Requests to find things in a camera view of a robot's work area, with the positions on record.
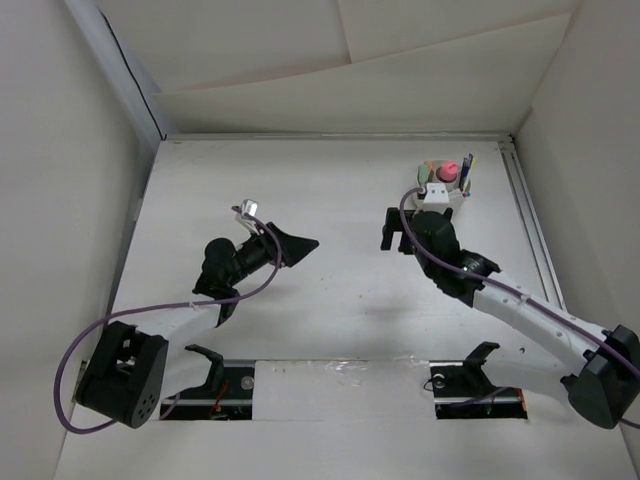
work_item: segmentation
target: white cardboard wall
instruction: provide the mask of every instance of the white cardboard wall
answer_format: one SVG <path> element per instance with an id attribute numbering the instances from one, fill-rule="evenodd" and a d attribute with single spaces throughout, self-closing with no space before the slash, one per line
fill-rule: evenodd
<path id="1" fill-rule="evenodd" d="M 517 147 L 569 309 L 639 331 L 640 3 L 586 0 L 572 23 Z"/>
<path id="2" fill-rule="evenodd" d="M 183 132 L 512 131 L 569 15 L 266 82 L 156 95 Z"/>
<path id="3" fill-rule="evenodd" d="M 350 62 L 335 0 L 99 0 L 160 88 L 232 85 Z"/>
<path id="4" fill-rule="evenodd" d="M 41 480 L 64 438 L 55 366 L 106 307 L 137 142 L 63 2 L 2 2 L 0 44 L 0 477 Z"/>
<path id="5" fill-rule="evenodd" d="M 353 62 L 572 12 L 581 0 L 338 0 Z"/>

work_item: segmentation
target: marker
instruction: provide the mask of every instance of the marker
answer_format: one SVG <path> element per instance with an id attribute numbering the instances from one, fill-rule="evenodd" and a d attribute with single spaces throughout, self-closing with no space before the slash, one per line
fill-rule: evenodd
<path id="1" fill-rule="evenodd" d="M 467 177 L 464 179 L 464 184 L 462 190 L 464 192 L 469 192 L 471 190 L 471 172 L 473 172 L 473 166 L 476 164 L 476 158 L 473 157 L 471 159 L 471 166 L 469 167 L 469 171 L 467 172 Z"/>
<path id="2" fill-rule="evenodd" d="M 471 160 L 473 159 L 473 155 L 469 154 L 469 158 L 464 157 L 464 161 L 462 162 L 462 170 L 460 172 L 460 183 L 458 183 L 458 188 L 460 190 L 464 187 L 464 181 L 467 179 L 467 175 L 469 175 L 469 170 L 471 169 Z"/>
<path id="3" fill-rule="evenodd" d="M 427 166 L 429 167 L 429 183 L 433 183 L 433 176 L 436 173 L 435 169 L 433 168 L 433 162 L 427 162 Z"/>

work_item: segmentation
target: white table surface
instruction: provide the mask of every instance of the white table surface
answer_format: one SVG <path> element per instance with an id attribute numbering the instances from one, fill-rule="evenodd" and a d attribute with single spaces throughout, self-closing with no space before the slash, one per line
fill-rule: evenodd
<path id="1" fill-rule="evenodd" d="M 472 196 L 454 219 L 462 246 L 541 294 L 494 142 L 165 142 L 115 309 L 192 298 L 205 245 L 246 239 L 228 207 L 249 197 L 260 202 L 261 219 L 320 247 L 198 343 L 228 359 L 328 361 L 286 362 L 287 373 L 259 363 L 259 420 L 69 435 L 56 478 L 636 478 L 619 429 L 598 429 L 548 398 L 527 396 L 528 422 L 438 421 L 420 392 L 428 376 L 421 359 L 463 358 L 485 340 L 502 345 L 493 354 L 500 358 L 556 363 L 498 320 L 444 296 L 414 258 L 379 250 L 386 208 L 412 186 L 417 165 L 469 152 L 479 163 Z M 373 362 L 362 369 L 338 359 Z M 100 418 L 76 407 L 73 420 L 88 426 Z"/>

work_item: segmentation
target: pen holder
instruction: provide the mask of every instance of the pen holder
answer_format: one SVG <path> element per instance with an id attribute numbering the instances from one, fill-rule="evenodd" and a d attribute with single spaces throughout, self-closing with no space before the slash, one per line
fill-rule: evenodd
<path id="1" fill-rule="evenodd" d="M 444 161 L 433 162 L 434 170 L 442 166 Z M 414 193 L 412 196 L 413 203 L 417 210 L 444 213 L 447 208 L 453 210 L 453 215 L 462 207 L 466 197 L 459 188 L 459 175 L 450 183 L 441 182 L 437 176 L 432 175 L 432 181 L 428 182 L 424 193 Z"/>

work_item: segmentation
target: cable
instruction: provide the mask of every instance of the cable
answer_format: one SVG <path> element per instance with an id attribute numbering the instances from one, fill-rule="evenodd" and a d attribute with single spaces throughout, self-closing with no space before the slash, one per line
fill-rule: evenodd
<path id="1" fill-rule="evenodd" d="M 164 420 L 169 415 L 171 415 L 171 412 L 173 412 L 175 408 L 178 406 L 179 401 L 180 401 L 180 394 L 177 393 L 176 396 L 173 398 L 173 402 L 171 403 L 171 405 L 169 405 L 169 408 L 167 408 L 165 412 L 162 415 L 160 415 L 158 420 Z"/>
<path id="2" fill-rule="evenodd" d="M 216 402 L 211 407 L 211 410 L 209 410 L 209 417 L 213 417 L 216 413 L 218 413 L 218 403 L 220 403 L 220 399 L 227 392 L 228 388 L 229 388 L 229 381 L 225 380 L 225 382 L 222 384 L 222 388 L 220 389 L 220 393 L 216 397 Z"/>
<path id="3" fill-rule="evenodd" d="M 446 270 L 449 270 L 450 272 L 457 273 L 458 275 L 463 275 L 465 277 L 472 278 L 474 280 L 479 280 L 480 282 L 488 283 L 490 285 L 493 285 L 495 287 L 500 288 L 501 290 L 504 290 L 505 292 L 510 293 L 511 295 L 514 295 L 518 299 L 522 299 L 525 303 L 528 303 L 534 309 L 536 309 L 539 312 L 545 314 L 547 317 L 551 318 L 552 320 L 555 320 L 560 325 L 562 325 L 562 326 L 564 326 L 564 327 L 566 327 L 566 328 L 568 328 L 570 330 L 573 330 L 574 332 L 578 333 L 582 337 L 584 337 L 587 340 L 589 340 L 589 341 L 595 343 L 596 345 L 598 345 L 598 347 L 602 348 L 605 352 L 607 352 L 609 355 L 611 355 L 615 360 L 617 360 L 622 365 L 624 365 L 625 368 L 627 368 L 638 380 L 640 380 L 640 370 L 638 368 L 636 368 L 635 365 L 633 365 L 623 355 L 618 353 L 613 347 L 607 345 L 605 342 L 600 340 L 595 335 L 587 332 L 584 328 L 581 328 L 581 327 L 579 327 L 577 325 L 574 325 L 570 321 L 565 320 L 560 315 L 558 315 L 556 312 L 554 312 L 550 308 L 546 307 L 542 303 L 534 300 L 533 298 L 522 297 L 521 293 L 520 293 L 520 291 L 518 289 L 513 288 L 510 285 L 507 285 L 505 283 L 502 283 L 499 280 L 495 280 L 495 279 L 489 278 L 489 277 L 483 277 L 482 275 L 478 275 L 478 274 L 473 273 L 473 272 L 468 272 L 468 271 L 463 270 L 461 268 L 458 268 L 458 267 L 455 267 L 453 265 L 450 265 L 447 262 L 445 262 L 443 260 L 440 260 L 433 253 L 431 253 L 429 250 L 424 248 L 420 244 L 420 241 L 416 238 L 415 234 L 413 233 L 413 230 L 411 230 L 411 227 L 409 226 L 409 222 L 407 220 L 407 216 L 406 216 L 406 214 L 404 212 L 404 206 L 407 203 L 407 199 L 411 195 L 413 195 L 414 193 L 421 192 L 421 191 L 422 191 L 421 187 L 416 187 L 416 188 L 412 188 L 411 190 L 409 190 L 407 193 L 404 194 L 404 196 L 402 197 L 402 200 L 400 200 L 400 221 L 402 222 L 402 228 L 404 229 L 405 233 L 409 237 L 409 240 L 411 240 L 411 243 L 413 244 L 413 246 L 422 255 L 427 257 L 429 259 L 429 261 L 435 263 L 436 265 L 438 265 L 438 266 L 440 266 L 440 267 L 442 267 L 442 268 L 444 268 Z M 625 425 L 628 425 L 628 426 L 633 427 L 633 428 L 640 429 L 640 424 L 636 424 L 636 423 L 630 422 L 628 420 L 621 420 L 621 423 L 624 423 Z"/>
<path id="4" fill-rule="evenodd" d="M 512 390 L 512 387 L 500 387 L 488 395 L 484 397 L 472 398 L 470 400 L 465 400 L 464 402 L 450 403 L 450 407 L 467 407 L 469 405 L 475 405 L 476 403 L 484 402 L 485 400 L 489 400 L 490 398 L 496 398 L 501 393 Z"/>
<path id="5" fill-rule="evenodd" d="M 231 210 L 233 210 L 236 213 L 242 213 L 242 210 L 240 209 L 240 207 L 232 207 Z M 102 326 L 107 326 L 107 324 L 115 318 L 125 317 L 128 315 L 136 315 L 138 313 L 154 312 L 157 310 L 169 310 L 169 309 L 176 309 L 176 308 L 193 308 L 193 306 L 206 307 L 206 306 L 212 306 L 212 305 L 226 305 L 230 303 L 238 303 L 241 300 L 246 300 L 247 298 L 251 298 L 254 295 L 257 295 L 258 293 L 262 292 L 265 288 L 269 286 L 269 284 L 273 281 L 276 274 L 278 273 L 278 270 L 280 269 L 280 265 L 282 264 L 282 246 L 280 245 L 280 241 L 278 240 L 278 237 L 273 232 L 273 230 L 271 230 L 264 223 L 262 223 L 260 220 L 258 220 L 252 215 L 244 214 L 244 216 L 249 220 L 251 220 L 252 222 L 255 222 L 255 224 L 258 225 L 258 227 L 264 230 L 271 237 L 271 239 L 273 240 L 276 246 L 276 261 L 273 267 L 273 271 L 271 272 L 271 275 L 269 275 L 269 277 L 265 280 L 265 282 L 262 285 L 260 285 L 258 288 L 256 288 L 255 290 L 249 293 L 245 293 L 244 295 L 240 295 L 239 297 L 225 298 L 222 300 L 204 300 L 199 302 L 163 303 L 160 305 L 151 305 L 148 307 L 132 308 L 129 310 L 122 310 L 120 312 L 110 313 L 109 315 L 101 318 L 100 320 L 96 320 L 95 322 L 93 322 L 91 325 L 85 328 L 82 332 L 80 332 L 80 334 L 71 342 L 71 345 L 69 345 L 67 350 L 64 352 L 64 355 L 60 360 L 60 364 L 58 365 L 56 376 L 53 382 L 53 405 L 56 410 L 56 416 L 58 417 L 58 420 L 60 421 L 60 423 L 65 429 L 77 435 L 86 435 L 89 433 L 98 432 L 116 423 L 115 420 L 110 420 L 103 424 L 96 425 L 95 427 L 78 428 L 71 424 L 69 419 L 64 414 L 64 409 L 62 408 L 62 397 L 61 397 L 60 391 L 62 389 L 62 376 L 64 374 L 64 370 L 67 366 L 67 363 L 69 363 L 69 359 L 71 358 L 71 355 L 73 354 L 75 349 L 78 348 L 78 345 L 80 345 L 80 343 L 91 332 L 93 332 L 94 330 Z"/>
<path id="6" fill-rule="evenodd" d="M 144 96 L 144 93 L 142 92 L 142 87 L 138 83 L 138 79 L 133 74 L 133 70 L 131 70 L 131 67 L 129 66 L 129 62 L 127 61 L 127 56 L 124 54 L 124 51 L 122 50 L 122 46 L 120 45 L 120 42 L 118 41 L 118 37 L 116 36 L 116 33 L 113 31 L 113 28 L 111 27 L 111 22 L 109 22 L 109 19 L 107 18 L 107 16 L 104 13 L 102 13 L 102 10 L 98 9 L 98 11 L 100 12 L 100 15 L 102 15 L 102 18 L 104 19 L 104 23 L 107 24 L 107 28 L 109 29 L 109 32 L 111 33 L 111 36 L 113 37 L 113 40 L 116 42 L 116 47 L 118 47 L 118 51 L 120 52 L 120 56 L 122 57 L 122 61 L 124 62 L 124 66 L 127 67 L 127 70 L 129 71 L 129 75 L 131 75 L 131 78 L 133 79 L 133 82 L 136 84 L 136 87 L 138 87 L 138 92 L 140 92 L 140 96 L 142 97 L 142 101 L 144 102 L 144 106 L 147 107 L 147 112 L 149 112 L 149 115 L 151 115 L 151 119 L 153 120 L 153 124 L 156 126 L 156 130 L 158 130 L 158 135 L 160 135 L 160 140 L 161 141 L 162 140 L 166 140 L 167 136 L 166 135 L 162 135 L 162 130 L 160 130 L 160 125 L 158 125 L 158 121 L 156 120 L 156 117 L 153 115 L 153 112 L 151 111 L 151 107 L 149 107 L 149 104 L 147 103 L 147 99 Z"/>

